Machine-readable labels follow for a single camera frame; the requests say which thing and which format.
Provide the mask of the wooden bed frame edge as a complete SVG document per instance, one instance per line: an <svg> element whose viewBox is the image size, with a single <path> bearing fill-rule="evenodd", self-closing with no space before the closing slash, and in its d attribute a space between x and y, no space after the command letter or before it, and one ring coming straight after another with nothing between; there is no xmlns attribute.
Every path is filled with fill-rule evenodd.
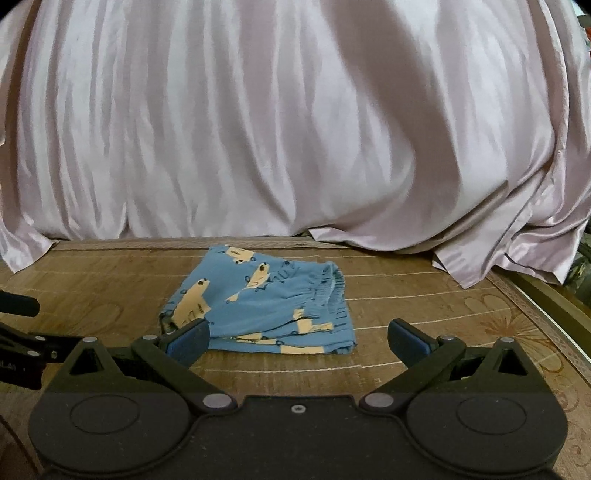
<svg viewBox="0 0 591 480"><path fill-rule="evenodd" d="M590 351L590 308L587 305L561 285L499 268L494 272L561 327L579 347Z"/></svg>

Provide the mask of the blue car-print pajama pants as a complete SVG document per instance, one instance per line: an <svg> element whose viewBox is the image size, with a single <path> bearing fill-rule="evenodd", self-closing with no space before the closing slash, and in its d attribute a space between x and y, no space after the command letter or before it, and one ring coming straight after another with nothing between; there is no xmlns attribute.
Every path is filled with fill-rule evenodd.
<svg viewBox="0 0 591 480"><path fill-rule="evenodd" d="M163 306L159 320L166 333L206 321L213 350L349 354L356 335L345 291L335 263L215 245Z"/></svg>

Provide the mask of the pink satin bed sheet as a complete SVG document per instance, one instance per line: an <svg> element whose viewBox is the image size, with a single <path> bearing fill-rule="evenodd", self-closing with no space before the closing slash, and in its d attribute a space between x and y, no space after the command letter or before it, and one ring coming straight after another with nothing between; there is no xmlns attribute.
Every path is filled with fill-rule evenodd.
<svg viewBox="0 0 591 480"><path fill-rule="evenodd" d="M1 22L1 257L294 236L561 283L590 216L567 1L22 1Z"/></svg>

